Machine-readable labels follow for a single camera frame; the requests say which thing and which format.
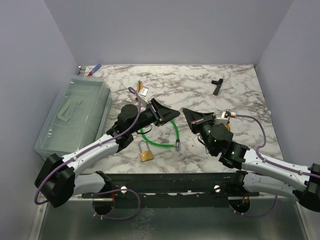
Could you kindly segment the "green cable lock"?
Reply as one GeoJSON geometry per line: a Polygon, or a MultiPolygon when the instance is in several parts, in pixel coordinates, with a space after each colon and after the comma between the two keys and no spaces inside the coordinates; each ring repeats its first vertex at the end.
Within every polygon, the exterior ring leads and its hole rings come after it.
{"type": "Polygon", "coordinates": [[[147,133],[152,130],[152,127],[150,127],[150,129],[147,130],[147,131],[144,131],[144,129],[142,128],[142,129],[140,129],[138,134],[142,135],[143,140],[146,141],[148,144],[151,144],[152,146],[159,147],[159,148],[175,148],[176,151],[179,152],[181,150],[181,141],[180,141],[179,129],[178,129],[178,126],[177,126],[177,124],[175,123],[174,120],[171,120],[170,123],[172,124],[172,126],[174,128],[175,143],[170,143],[169,140],[164,139],[162,136],[157,137],[157,139],[161,140],[161,141],[150,140],[147,137],[147,133]]]}

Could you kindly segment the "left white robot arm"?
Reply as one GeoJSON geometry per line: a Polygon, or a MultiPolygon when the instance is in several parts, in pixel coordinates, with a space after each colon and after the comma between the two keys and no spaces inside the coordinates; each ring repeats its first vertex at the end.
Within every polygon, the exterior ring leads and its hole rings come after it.
{"type": "Polygon", "coordinates": [[[34,202],[40,194],[55,208],[62,206],[72,196],[94,194],[104,198],[110,194],[108,177],[101,171],[83,174],[91,165],[128,147],[133,134],[151,124],[160,127],[177,118],[180,112],[161,105],[155,99],[141,110],[141,106],[126,104],[114,125],[95,142],[75,152],[50,155],[44,162],[34,185],[37,188],[34,202]]]}

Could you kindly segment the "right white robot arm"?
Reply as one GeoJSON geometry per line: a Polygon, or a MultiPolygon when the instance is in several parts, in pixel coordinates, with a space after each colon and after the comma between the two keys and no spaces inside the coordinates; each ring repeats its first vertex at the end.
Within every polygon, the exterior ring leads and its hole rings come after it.
{"type": "Polygon", "coordinates": [[[197,134],[207,152],[230,169],[236,169],[240,178],[230,183],[230,191],[241,196],[248,193],[269,193],[298,202],[302,207],[320,211],[320,166],[298,165],[267,155],[258,149],[233,141],[228,129],[231,118],[238,115],[228,110],[220,117],[213,112],[201,113],[182,110],[193,134],[197,134]]]}

